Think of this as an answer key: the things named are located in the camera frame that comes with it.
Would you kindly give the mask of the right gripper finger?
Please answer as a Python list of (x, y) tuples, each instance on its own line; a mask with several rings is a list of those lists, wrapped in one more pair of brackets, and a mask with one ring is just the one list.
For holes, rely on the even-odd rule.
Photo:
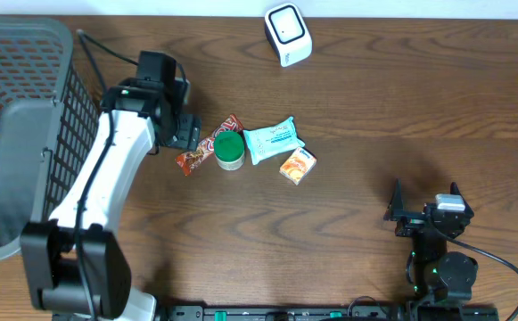
[(401, 184), (395, 180), (393, 193), (389, 205), (384, 213), (383, 219), (386, 221), (399, 221), (405, 216), (404, 202), (401, 194)]
[(449, 193), (455, 198), (455, 203), (458, 204), (462, 210), (465, 210), (468, 207), (468, 203), (460, 192), (456, 182), (451, 183)]

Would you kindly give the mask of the red Top snack bar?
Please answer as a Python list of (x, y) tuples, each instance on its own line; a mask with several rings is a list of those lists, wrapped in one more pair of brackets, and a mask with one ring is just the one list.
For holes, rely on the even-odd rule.
[(177, 165), (186, 176), (191, 175), (206, 159), (214, 155), (214, 141), (220, 133), (234, 131), (240, 133), (243, 124), (234, 115), (230, 114), (211, 134), (203, 138), (193, 152), (184, 152), (175, 158)]

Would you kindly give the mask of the green lid jar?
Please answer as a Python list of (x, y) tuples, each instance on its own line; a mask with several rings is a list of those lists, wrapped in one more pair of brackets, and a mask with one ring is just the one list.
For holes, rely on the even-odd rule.
[(237, 170), (245, 161), (245, 145), (241, 135), (234, 131), (220, 133), (214, 141), (214, 153), (219, 167)]

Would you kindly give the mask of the light blue wipes pack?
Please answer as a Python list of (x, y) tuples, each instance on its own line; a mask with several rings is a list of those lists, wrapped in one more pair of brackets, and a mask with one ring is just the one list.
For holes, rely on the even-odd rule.
[(279, 153), (305, 146), (305, 143), (298, 138), (293, 121), (294, 117), (291, 116), (271, 127), (243, 131), (253, 165), (258, 165), (261, 161)]

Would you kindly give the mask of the small orange carton box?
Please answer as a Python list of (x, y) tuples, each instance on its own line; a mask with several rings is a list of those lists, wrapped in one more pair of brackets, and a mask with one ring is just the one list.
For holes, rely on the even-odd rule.
[(303, 147), (298, 147), (282, 164), (279, 172), (295, 185), (298, 185), (316, 164), (317, 158), (313, 154)]

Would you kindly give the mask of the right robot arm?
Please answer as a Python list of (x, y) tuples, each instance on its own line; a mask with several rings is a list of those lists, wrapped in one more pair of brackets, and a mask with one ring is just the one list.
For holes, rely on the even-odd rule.
[(474, 213), (457, 185), (439, 193), (420, 211), (405, 208), (399, 181), (395, 182), (386, 220), (395, 221), (395, 235), (412, 240), (406, 277), (415, 297), (404, 304), (400, 314), (406, 320), (463, 320), (464, 304), (472, 298), (478, 272), (475, 259), (449, 251), (470, 224)]

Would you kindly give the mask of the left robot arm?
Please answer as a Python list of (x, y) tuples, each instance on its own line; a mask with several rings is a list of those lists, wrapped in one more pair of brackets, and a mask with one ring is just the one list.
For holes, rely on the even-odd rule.
[(70, 191), (48, 221), (28, 223), (21, 255), (34, 308), (87, 320), (153, 320), (157, 301), (131, 285), (117, 242), (136, 172), (161, 147), (193, 151), (201, 120), (185, 114), (189, 93), (178, 62), (142, 51), (136, 75), (110, 87), (93, 146)]

